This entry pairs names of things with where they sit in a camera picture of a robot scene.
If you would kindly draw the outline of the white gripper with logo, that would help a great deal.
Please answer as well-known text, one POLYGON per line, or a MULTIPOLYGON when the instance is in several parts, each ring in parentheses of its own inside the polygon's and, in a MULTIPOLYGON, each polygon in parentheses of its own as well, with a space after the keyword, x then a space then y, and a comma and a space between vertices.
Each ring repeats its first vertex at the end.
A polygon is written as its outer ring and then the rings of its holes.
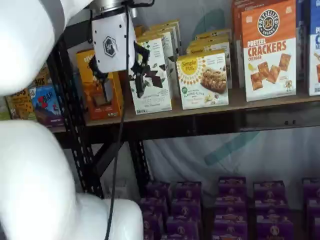
POLYGON ((145 91, 144 74, 150 66, 150 51, 136 41, 134 26, 129 12, 106 12, 92 20, 92 38, 95 56, 88 65, 105 101, 111 103, 113 90, 108 73, 130 69, 136 94, 141 98, 145 91))

